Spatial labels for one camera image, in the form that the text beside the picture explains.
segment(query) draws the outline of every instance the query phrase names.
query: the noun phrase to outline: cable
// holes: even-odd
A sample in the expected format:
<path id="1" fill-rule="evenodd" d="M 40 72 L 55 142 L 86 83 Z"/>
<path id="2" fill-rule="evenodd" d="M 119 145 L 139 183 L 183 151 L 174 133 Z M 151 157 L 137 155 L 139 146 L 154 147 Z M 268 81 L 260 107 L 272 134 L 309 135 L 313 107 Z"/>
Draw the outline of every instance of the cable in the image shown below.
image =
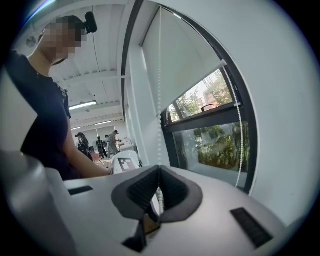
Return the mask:
<path id="1" fill-rule="evenodd" d="M 236 183 L 235 183 L 235 187 L 238 187 L 238 183 L 239 183 L 239 179 L 240 179 L 240 175 L 241 175 L 242 163 L 243 163 L 243 154 L 244 154 L 244 131 L 243 131 L 243 126 L 242 126 L 240 108 L 239 108 L 239 104 L 238 104 L 238 100 L 237 100 L 237 97 L 236 97 L 234 86 L 231 83 L 231 80 L 229 78 L 228 72 L 226 71 L 225 67 L 223 67 L 223 70 L 224 70 L 224 72 L 226 74 L 226 77 L 228 78 L 229 84 L 231 86 L 231 90 L 232 90 L 232 93 L 233 93 L 233 96 L 234 96 L 236 109 L 238 110 L 239 122 L 240 122 L 240 132 L 241 132 L 240 166 L 239 166 L 239 174 L 238 174 L 238 177 L 237 177 Z"/>
<path id="2" fill-rule="evenodd" d="M 98 66 L 98 70 L 100 72 L 100 67 L 99 67 L 99 62 L 98 62 L 98 57 L 97 57 L 97 51 L 96 51 L 96 44 L 95 44 L 95 34 L 94 33 L 92 33 L 92 38 L 93 38 L 93 47 L 94 47 L 96 65 Z"/>
<path id="3" fill-rule="evenodd" d="M 157 108 L 157 129 L 158 129 L 158 165 L 162 164 L 162 126 L 161 126 L 161 17 L 162 17 L 162 8 L 160 7 L 160 24 L 159 24 L 159 49 L 158 49 L 158 108 Z M 156 191 L 156 197 L 159 201 L 159 211 L 160 215 L 164 213 L 165 206 L 164 206 L 164 195 L 158 187 Z"/>

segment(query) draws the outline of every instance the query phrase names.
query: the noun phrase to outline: roller blind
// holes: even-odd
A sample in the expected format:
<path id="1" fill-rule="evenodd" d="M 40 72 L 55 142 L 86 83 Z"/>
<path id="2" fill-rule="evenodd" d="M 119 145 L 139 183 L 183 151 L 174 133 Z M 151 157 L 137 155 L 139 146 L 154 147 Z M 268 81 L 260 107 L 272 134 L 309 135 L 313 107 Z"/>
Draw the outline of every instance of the roller blind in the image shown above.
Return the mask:
<path id="1" fill-rule="evenodd" d="M 105 140 L 106 135 L 110 135 L 115 131 L 114 126 L 108 126 L 108 127 L 103 127 L 100 129 L 97 129 L 98 135 L 101 137 L 101 140 Z"/>
<path id="2" fill-rule="evenodd" d="M 171 12 L 161 10 L 162 110 L 221 67 L 208 42 Z M 143 44 L 143 53 L 154 103 L 158 102 L 158 56 L 160 11 Z"/>

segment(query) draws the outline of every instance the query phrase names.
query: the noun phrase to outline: ceiling light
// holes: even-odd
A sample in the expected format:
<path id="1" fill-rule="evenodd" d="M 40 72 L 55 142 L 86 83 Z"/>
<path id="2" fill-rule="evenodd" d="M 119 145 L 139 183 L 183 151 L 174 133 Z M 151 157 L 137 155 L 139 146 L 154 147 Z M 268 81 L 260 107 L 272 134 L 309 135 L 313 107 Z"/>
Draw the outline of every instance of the ceiling light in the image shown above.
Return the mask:
<path id="1" fill-rule="evenodd" d="M 176 16 L 176 17 L 178 17 L 180 20 L 181 20 L 181 17 L 179 16 L 179 15 L 177 15 L 177 14 L 173 14 L 174 16 Z"/>
<path id="2" fill-rule="evenodd" d="M 100 123 L 96 123 L 95 125 L 98 126 L 98 125 L 103 125 L 103 124 L 107 124 L 107 123 L 111 123 L 111 121 L 100 122 Z"/>
<path id="3" fill-rule="evenodd" d="M 84 107 L 88 107 L 88 106 L 92 106 L 92 105 L 96 105 L 96 104 L 97 104 L 97 102 L 94 100 L 94 101 L 90 101 L 87 103 L 81 103 L 78 105 L 71 106 L 71 107 L 69 107 L 69 110 L 76 110 L 79 108 L 84 108 Z"/>

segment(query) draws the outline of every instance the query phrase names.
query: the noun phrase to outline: person in background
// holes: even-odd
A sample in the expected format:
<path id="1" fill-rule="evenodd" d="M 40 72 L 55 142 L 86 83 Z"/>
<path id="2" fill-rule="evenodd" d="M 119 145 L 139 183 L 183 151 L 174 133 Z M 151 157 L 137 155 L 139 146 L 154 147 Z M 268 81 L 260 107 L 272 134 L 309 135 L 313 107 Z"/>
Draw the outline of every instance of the person in background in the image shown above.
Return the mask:
<path id="1" fill-rule="evenodd" d="M 79 144 L 77 146 L 78 150 L 85 154 L 92 162 L 94 161 L 92 156 L 91 156 L 91 151 L 89 148 L 89 141 L 87 140 L 86 136 L 82 133 L 79 132 L 76 137 L 78 137 Z"/>
<path id="2" fill-rule="evenodd" d="M 81 47 L 85 35 L 85 25 L 78 17 L 59 17 L 43 29 L 30 56 L 12 50 L 5 65 L 13 84 L 36 112 L 21 152 L 38 159 L 46 168 L 56 169 L 63 181 L 109 174 L 76 148 L 67 90 L 49 76 L 53 66 Z"/>
<path id="3" fill-rule="evenodd" d="M 111 151 L 113 152 L 113 156 L 115 156 L 116 154 L 118 154 L 118 149 L 117 149 L 117 146 L 116 146 L 116 143 L 117 142 L 121 142 L 121 140 L 117 140 L 116 138 L 116 135 L 118 135 L 118 131 L 115 130 L 113 133 L 110 134 L 110 142 L 109 142 L 109 158 L 110 158 L 110 155 L 111 155 Z"/>
<path id="4" fill-rule="evenodd" d="M 96 141 L 96 147 L 98 148 L 98 151 L 99 151 L 99 156 L 102 158 L 102 159 L 105 159 L 104 157 L 104 146 L 103 146 L 103 141 L 100 139 L 100 136 L 98 136 L 98 140 Z"/>
<path id="5" fill-rule="evenodd" d="M 110 150 L 109 150 L 109 145 L 110 145 L 110 137 L 109 135 L 105 135 L 105 140 L 103 141 L 103 147 L 105 147 L 108 150 L 108 154 L 106 156 L 107 159 L 110 159 Z"/>

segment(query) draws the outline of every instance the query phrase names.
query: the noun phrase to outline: window frame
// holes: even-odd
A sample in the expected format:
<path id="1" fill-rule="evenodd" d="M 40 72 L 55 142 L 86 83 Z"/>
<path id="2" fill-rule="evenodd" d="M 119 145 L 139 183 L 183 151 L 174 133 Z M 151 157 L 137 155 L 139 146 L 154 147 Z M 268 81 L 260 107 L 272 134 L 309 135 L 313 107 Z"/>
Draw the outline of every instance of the window frame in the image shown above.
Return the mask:
<path id="1" fill-rule="evenodd" d="M 229 103 L 214 109 L 210 109 L 193 116 L 189 116 L 187 118 L 184 118 L 182 120 L 176 121 L 171 124 L 167 124 L 164 122 L 166 121 L 165 117 L 166 117 L 167 109 L 161 114 L 162 120 L 163 120 L 163 122 L 161 122 L 161 125 L 162 125 L 164 140 L 169 153 L 170 165 L 172 167 L 180 168 L 177 151 L 176 150 L 173 151 L 173 149 L 176 149 L 176 143 L 173 135 L 174 131 L 178 132 L 183 130 L 196 129 L 196 128 L 202 128 L 204 126 L 210 127 L 212 126 L 212 124 L 217 124 L 217 125 L 226 124 L 226 120 L 228 122 L 230 121 L 230 123 L 239 122 L 238 110 L 235 105 L 236 101 L 234 99 L 234 94 L 232 93 L 231 85 L 229 82 L 229 79 L 230 79 L 232 86 L 234 88 L 234 92 L 237 97 L 237 101 L 239 103 L 241 119 L 243 121 L 247 121 L 248 128 L 249 128 L 250 155 L 249 155 L 247 179 L 245 182 L 245 186 L 243 188 L 243 191 L 249 194 L 253 184 L 255 171 L 256 171 L 257 155 L 258 155 L 258 132 L 257 132 L 256 116 L 255 116 L 254 108 L 253 108 L 246 84 L 239 70 L 237 69 L 236 64 L 231 59 L 230 55 L 208 31 L 206 31 L 198 23 L 196 23 L 191 18 L 185 16 L 184 14 L 164 5 L 159 5 L 159 6 L 161 6 L 162 8 L 166 9 L 171 13 L 175 13 L 179 15 L 184 22 L 190 25 L 195 31 L 197 31 L 200 34 L 200 36 L 202 36 L 209 43 L 209 45 L 215 51 L 215 53 L 220 58 L 220 60 L 221 61 L 224 60 L 226 62 L 226 65 L 220 68 L 220 71 L 228 86 L 228 89 L 230 91 L 231 98 L 232 98 L 232 103 Z"/>

